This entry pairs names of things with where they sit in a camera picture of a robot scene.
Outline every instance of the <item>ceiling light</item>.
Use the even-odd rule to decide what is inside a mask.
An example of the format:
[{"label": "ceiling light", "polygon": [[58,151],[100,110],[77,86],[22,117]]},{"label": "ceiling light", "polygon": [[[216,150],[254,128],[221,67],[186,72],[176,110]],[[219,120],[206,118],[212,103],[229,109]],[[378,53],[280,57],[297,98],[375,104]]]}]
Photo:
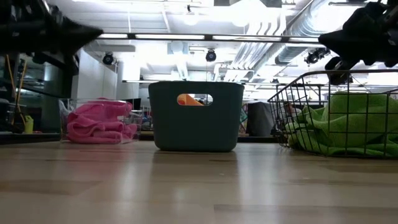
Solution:
[{"label": "ceiling light", "polygon": [[234,24],[235,26],[238,26],[238,27],[244,27],[244,26],[246,26],[248,23],[249,23],[249,21],[247,21],[247,20],[245,20],[245,19],[242,19],[242,18],[240,18],[240,19],[234,19],[234,20],[232,21],[232,24]]},{"label": "ceiling light", "polygon": [[184,23],[186,25],[194,26],[198,23],[198,21],[199,21],[198,14],[195,14],[192,11],[187,12],[187,14],[185,15]]},{"label": "ceiling light", "polygon": [[155,83],[161,80],[123,80],[124,83]]},{"label": "ceiling light", "polygon": [[160,40],[204,40],[204,35],[185,34],[136,34],[136,39],[160,39]]},{"label": "ceiling light", "polygon": [[189,50],[197,50],[197,51],[205,51],[206,47],[198,47],[198,46],[189,46]]},{"label": "ceiling light", "polygon": [[99,39],[126,39],[127,34],[101,34]]},{"label": "ceiling light", "polygon": [[319,43],[318,37],[290,37],[290,42]]},{"label": "ceiling light", "polygon": [[279,42],[281,37],[256,37],[256,36],[245,36],[245,35],[215,35],[213,40],[241,40],[241,41],[269,41]]},{"label": "ceiling light", "polygon": [[174,1],[174,0],[72,0],[74,2],[95,2],[95,3],[152,3],[152,2],[164,2],[164,3],[180,3],[186,4],[187,1]]},{"label": "ceiling light", "polygon": [[325,47],[323,44],[319,43],[306,43],[306,44],[285,44],[286,47]]}]

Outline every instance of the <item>ceiling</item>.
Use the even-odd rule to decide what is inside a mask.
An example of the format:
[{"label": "ceiling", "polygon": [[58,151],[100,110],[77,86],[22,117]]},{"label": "ceiling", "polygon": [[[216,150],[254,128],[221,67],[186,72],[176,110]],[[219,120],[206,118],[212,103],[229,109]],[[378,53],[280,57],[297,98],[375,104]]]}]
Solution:
[{"label": "ceiling", "polygon": [[[282,0],[282,9],[266,7],[260,0],[48,0],[57,5],[69,18],[102,28],[106,33],[156,33],[156,34],[250,34],[250,35],[306,35],[317,37],[322,32],[338,29],[357,7],[328,6],[331,0]],[[230,6],[217,6],[220,3]],[[301,16],[295,16],[303,10]],[[313,32],[305,33],[311,28]],[[292,46],[296,53],[288,66],[275,64],[275,56],[286,51],[282,44],[245,44],[241,42],[183,41],[189,50],[183,56],[170,53],[170,41],[150,40],[97,40],[86,46],[87,51],[102,57],[113,51],[119,61],[135,62],[141,67],[144,79],[174,79],[173,71],[188,73],[215,72],[217,65],[228,64],[232,69],[229,81],[247,77],[249,82],[291,82],[295,77],[311,71],[323,70],[332,57],[326,56],[315,65],[308,66],[304,58],[316,46]],[[207,62],[207,49],[214,49],[215,62]],[[247,72],[254,70],[255,75]]]}]

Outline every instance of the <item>black object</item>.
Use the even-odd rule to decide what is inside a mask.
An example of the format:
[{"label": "black object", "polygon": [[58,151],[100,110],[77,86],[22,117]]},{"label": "black object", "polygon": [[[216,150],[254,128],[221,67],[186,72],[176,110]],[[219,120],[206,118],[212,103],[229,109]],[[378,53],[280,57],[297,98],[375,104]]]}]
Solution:
[{"label": "black object", "polygon": [[[9,117],[9,105],[10,103],[0,103],[0,131],[9,131],[21,134],[24,131],[24,128],[19,125],[12,125],[11,122],[6,119]],[[22,123],[20,117],[20,113],[14,112],[14,124]]]},{"label": "black object", "polygon": [[[244,87],[223,82],[149,85],[155,144],[165,151],[229,152],[236,146]],[[184,93],[209,94],[206,106],[183,106]]]},{"label": "black object", "polygon": [[32,61],[36,64],[43,65],[45,62],[45,59],[43,59],[42,54],[34,54],[32,57]]},{"label": "black object", "polygon": [[248,127],[250,137],[271,137],[274,123],[269,103],[257,102],[248,104]]},{"label": "black object", "polygon": [[[322,34],[319,43],[340,57],[331,59],[325,70],[349,70],[359,61],[365,65],[384,62],[387,67],[398,63],[398,1],[369,2],[354,11],[343,29]],[[347,73],[328,74],[332,85],[347,83]]]},{"label": "black object", "polygon": [[102,59],[102,62],[105,65],[112,65],[115,62],[115,59],[113,57],[112,52],[106,52],[104,58]]},{"label": "black object", "polygon": [[309,51],[308,56],[305,58],[304,62],[309,65],[315,64],[319,60],[323,59],[328,54],[330,54],[329,49],[317,48],[315,50]]},{"label": "black object", "polygon": [[43,0],[7,0],[0,4],[0,54],[58,52],[67,59],[103,33],[63,16]]},{"label": "black object", "polygon": [[[140,141],[153,141],[153,134],[140,134]],[[238,137],[238,143],[278,143],[277,138],[273,137]]]},{"label": "black object", "polygon": [[261,0],[261,2],[267,7],[282,7],[282,0]]},{"label": "black object", "polygon": [[[22,86],[22,76],[23,76],[23,72],[24,72],[24,65],[25,65],[25,60],[23,59],[19,59],[19,65],[18,65],[18,69],[17,69],[17,86]],[[16,119],[19,119],[21,116],[25,116],[25,114],[22,111],[18,111],[18,102],[19,102],[19,97],[21,94],[21,89],[18,88],[16,90],[16,100],[15,100],[15,105],[14,105],[14,121],[16,121]]]},{"label": "black object", "polygon": [[127,99],[123,101],[131,103],[133,110],[139,110],[141,108],[141,98]]},{"label": "black object", "polygon": [[0,145],[59,141],[57,134],[0,134]]},{"label": "black object", "polygon": [[216,52],[214,50],[209,50],[207,51],[206,54],[206,61],[208,62],[214,62],[217,58]]}]

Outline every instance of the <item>clear plastic bin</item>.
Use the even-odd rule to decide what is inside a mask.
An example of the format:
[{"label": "clear plastic bin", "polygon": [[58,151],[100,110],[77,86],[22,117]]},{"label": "clear plastic bin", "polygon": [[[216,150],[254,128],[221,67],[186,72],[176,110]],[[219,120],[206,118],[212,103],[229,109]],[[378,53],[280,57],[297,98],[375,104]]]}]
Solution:
[{"label": "clear plastic bin", "polygon": [[142,111],[118,100],[59,99],[61,142],[124,144],[138,141]]}]

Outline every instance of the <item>exposed duct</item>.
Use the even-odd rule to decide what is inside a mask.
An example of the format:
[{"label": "exposed duct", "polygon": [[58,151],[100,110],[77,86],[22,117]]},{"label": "exposed duct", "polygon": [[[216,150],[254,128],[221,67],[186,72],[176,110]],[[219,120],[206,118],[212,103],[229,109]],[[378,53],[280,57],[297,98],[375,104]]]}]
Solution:
[{"label": "exposed duct", "polygon": [[213,81],[217,82],[217,79],[220,77],[220,68],[223,64],[222,63],[217,63],[214,66],[214,78]]},{"label": "exposed duct", "polygon": [[187,59],[185,58],[185,52],[187,51],[187,44],[182,41],[173,41],[170,43],[170,51],[176,57],[177,70],[180,74],[180,78],[182,80],[188,80],[188,68],[187,68]]},{"label": "exposed duct", "polygon": [[[329,6],[331,0],[311,0],[297,17],[292,20],[283,35],[318,37],[320,34],[334,31],[343,25],[344,21],[352,14],[355,7],[339,7],[338,16],[333,17],[333,12],[337,6]],[[298,55],[302,54],[308,47],[287,46],[285,44],[272,44],[266,52],[265,56],[254,67],[256,75],[261,78],[264,75],[273,76],[284,69],[284,65],[288,65]],[[269,69],[267,64],[277,64],[281,67]]]},{"label": "exposed duct", "polygon": [[[285,30],[286,18],[283,10],[281,8],[266,8],[266,11],[268,21],[250,23],[247,35],[277,35]],[[231,67],[233,69],[251,69],[270,46],[271,44],[268,43],[242,43]]]},{"label": "exposed duct", "polygon": [[[214,0],[214,6],[232,6],[241,0]],[[267,7],[282,7],[282,0],[260,0]]]}]

